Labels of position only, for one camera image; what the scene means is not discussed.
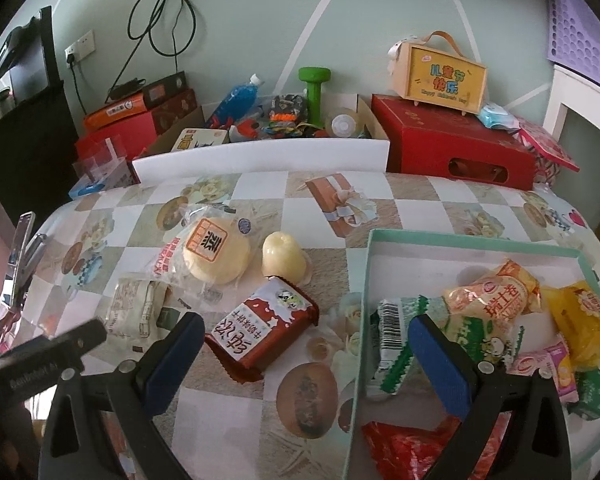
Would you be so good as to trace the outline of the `white biscuit pack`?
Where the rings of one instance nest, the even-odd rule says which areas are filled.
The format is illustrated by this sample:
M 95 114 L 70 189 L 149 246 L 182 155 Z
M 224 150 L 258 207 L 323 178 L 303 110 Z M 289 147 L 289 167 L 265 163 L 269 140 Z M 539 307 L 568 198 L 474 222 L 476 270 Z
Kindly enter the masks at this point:
M 158 317 L 170 287 L 163 281 L 129 274 L 118 279 L 105 316 L 105 328 L 123 348 L 144 353 L 162 338 Z

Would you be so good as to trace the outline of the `pink swiss roll pack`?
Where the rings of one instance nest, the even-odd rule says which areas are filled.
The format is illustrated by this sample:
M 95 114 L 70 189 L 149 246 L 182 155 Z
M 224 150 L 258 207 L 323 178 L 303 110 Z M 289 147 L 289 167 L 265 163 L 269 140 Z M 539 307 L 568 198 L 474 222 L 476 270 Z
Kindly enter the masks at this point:
M 562 335 L 558 335 L 554 342 L 545 348 L 521 352 L 508 372 L 518 376 L 532 376 L 538 372 L 541 377 L 550 378 L 554 382 L 561 404 L 579 401 L 576 375 Z

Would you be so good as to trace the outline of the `green snack pack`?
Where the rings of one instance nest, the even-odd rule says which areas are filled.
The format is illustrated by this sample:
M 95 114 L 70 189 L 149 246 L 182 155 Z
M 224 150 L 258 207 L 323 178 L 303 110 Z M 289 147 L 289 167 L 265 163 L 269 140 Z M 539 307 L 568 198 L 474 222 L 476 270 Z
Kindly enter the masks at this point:
M 600 419 L 600 369 L 576 373 L 579 399 L 569 403 L 567 411 L 584 420 Z

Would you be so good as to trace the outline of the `dark red milk snack pack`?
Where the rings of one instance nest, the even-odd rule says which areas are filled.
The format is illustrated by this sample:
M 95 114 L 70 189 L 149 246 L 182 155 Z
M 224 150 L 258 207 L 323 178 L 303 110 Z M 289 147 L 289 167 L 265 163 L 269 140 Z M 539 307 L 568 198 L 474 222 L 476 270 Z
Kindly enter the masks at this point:
M 258 382 L 263 372 L 320 320 L 317 304 L 291 282 L 270 276 L 204 335 L 235 382 Z

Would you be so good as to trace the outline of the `red snack bag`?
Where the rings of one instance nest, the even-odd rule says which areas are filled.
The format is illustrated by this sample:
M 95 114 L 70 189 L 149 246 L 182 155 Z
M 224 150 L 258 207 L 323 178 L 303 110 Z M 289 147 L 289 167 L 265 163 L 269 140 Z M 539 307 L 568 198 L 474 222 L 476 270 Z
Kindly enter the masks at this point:
M 449 415 L 434 430 L 369 422 L 362 434 L 382 478 L 414 480 L 425 477 L 459 426 Z

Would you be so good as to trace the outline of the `yellow cake pack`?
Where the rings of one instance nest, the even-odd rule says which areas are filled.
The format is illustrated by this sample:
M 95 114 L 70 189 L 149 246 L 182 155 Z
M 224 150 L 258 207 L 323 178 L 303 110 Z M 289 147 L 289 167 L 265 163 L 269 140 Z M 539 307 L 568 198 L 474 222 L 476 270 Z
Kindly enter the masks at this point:
M 543 286 L 544 307 L 564 338 L 576 370 L 600 368 L 600 295 L 587 281 L 556 288 Z

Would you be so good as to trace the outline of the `orange swiss roll pack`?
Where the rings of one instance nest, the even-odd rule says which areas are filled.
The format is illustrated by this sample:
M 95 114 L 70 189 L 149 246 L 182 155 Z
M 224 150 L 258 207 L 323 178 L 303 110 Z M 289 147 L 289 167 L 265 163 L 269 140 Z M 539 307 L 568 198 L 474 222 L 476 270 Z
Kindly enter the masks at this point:
M 542 310 L 540 281 L 512 259 L 468 285 L 445 289 L 442 298 L 449 314 L 482 318 L 506 332 L 522 314 Z

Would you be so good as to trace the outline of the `round bun clear pack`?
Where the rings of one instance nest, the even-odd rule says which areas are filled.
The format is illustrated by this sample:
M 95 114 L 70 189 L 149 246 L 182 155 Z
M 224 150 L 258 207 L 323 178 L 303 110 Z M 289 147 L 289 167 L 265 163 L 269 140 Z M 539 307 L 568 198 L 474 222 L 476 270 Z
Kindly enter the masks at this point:
M 187 206 L 180 213 L 178 232 L 155 258 L 151 275 L 189 292 L 238 281 L 257 246 L 252 215 L 225 204 Z

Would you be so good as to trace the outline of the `silver-green snack bag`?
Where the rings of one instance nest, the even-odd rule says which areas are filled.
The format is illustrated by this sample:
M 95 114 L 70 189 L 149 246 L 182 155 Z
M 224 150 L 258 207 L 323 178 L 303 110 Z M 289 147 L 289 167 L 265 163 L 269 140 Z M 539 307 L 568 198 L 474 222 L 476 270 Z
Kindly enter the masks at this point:
M 370 315 L 370 378 L 366 394 L 372 400 L 395 396 L 422 368 L 408 342 L 408 326 L 416 316 L 426 314 L 438 325 L 449 318 L 441 297 L 384 298 Z

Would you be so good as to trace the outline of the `pale yellow jelly cup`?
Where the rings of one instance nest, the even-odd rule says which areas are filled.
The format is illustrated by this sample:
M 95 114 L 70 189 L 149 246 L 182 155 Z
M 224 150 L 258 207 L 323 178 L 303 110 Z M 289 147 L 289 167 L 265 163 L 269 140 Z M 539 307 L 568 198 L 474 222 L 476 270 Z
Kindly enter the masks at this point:
M 308 264 L 298 242 L 284 232 L 271 233 L 262 245 L 262 273 L 278 276 L 299 285 L 306 276 Z

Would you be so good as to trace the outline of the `smartphone on stand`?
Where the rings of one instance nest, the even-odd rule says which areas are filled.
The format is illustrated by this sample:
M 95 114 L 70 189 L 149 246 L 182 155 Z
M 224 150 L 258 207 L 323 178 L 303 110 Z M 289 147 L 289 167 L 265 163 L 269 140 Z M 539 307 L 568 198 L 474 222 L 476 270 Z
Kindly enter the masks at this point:
M 2 296 L 10 312 L 23 309 L 32 276 L 45 252 L 47 235 L 33 233 L 35 219 L 33 211 L 22 214 L 12 239 Z

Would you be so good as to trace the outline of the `white foam board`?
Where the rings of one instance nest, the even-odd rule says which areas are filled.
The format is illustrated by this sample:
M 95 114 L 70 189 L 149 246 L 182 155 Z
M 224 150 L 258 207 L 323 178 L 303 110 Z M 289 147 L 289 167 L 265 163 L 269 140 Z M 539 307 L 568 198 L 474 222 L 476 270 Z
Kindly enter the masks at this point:
M 387 168 L 390 143 L 376 139 L 279 139 L 193 148 L 132 162 L 143 184 L 267 171 L 375 171 Z

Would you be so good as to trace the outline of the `orange flat box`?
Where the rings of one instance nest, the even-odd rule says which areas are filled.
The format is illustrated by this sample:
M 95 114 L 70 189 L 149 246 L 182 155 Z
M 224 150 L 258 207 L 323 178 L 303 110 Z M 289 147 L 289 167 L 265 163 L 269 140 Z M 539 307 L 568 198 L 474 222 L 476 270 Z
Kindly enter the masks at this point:
M 105 128 L 114 122 L 153 110 L 168 99 L 188 89 L 184 72 L 145 84 L 137 91 L 123 99 L 108 103 L 99 110 L 88 114 L 83 119 L 83 127 L 87 133 Z

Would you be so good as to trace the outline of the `wall power socket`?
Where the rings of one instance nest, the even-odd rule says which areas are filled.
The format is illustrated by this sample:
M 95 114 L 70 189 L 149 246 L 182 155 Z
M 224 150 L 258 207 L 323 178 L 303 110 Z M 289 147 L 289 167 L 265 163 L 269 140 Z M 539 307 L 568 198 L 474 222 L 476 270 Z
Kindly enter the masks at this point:
M 73 44 L 65 48 L 65 58 L 67 63 L 79 63 L 94 53 L 95 50 L 95 35 L 92 30 L 89 30 Z

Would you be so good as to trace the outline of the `yellow handled gift case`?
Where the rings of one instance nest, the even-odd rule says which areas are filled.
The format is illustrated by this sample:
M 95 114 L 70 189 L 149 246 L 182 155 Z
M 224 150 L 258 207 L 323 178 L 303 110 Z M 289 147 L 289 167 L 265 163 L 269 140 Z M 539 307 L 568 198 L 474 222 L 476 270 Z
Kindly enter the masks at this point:
M 391 89 L 401 99 L 477 115 L 488 69 L 465 56 L 444 30 L 396 42 L 388 51 Z

